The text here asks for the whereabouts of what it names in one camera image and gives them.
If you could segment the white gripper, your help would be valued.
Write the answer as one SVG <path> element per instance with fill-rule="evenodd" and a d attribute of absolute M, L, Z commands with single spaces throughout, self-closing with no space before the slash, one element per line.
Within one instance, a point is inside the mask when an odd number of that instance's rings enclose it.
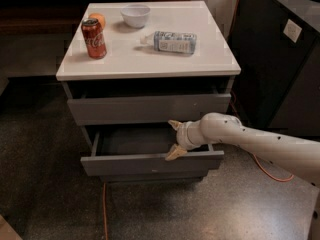
<path fill-rule="evenodd" d="M 179 122 L 177 120 L 169 120 L 168 123 L 174 130 L 177 130 L 176 139 L 178 144 L 173 144 L 170 148 L 166 161 L 173 161 L 192 150 L 204 144 L 204 136 L 200 130 L 200 122 Z"/>

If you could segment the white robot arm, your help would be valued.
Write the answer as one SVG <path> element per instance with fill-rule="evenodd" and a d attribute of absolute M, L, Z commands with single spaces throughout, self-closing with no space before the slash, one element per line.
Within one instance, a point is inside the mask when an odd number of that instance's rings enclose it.
<path fill-rule="evenodd" d="M 177 143 L 167 154 L 168 161 L 202 145 L 221 143 L 246 151 L 256 163 L 271 161 L 314 187 L 320 184 L 319 142 L 248 128 L 238 118 L 219 113 L 209 113 L 198 121 L 171 120 L 169 124 L 176 131 Z M 302 240 L 300 223 L 287 229 L 277 217 L 273 212 L 240 214 L 230 223 L 227 240 Z"/>

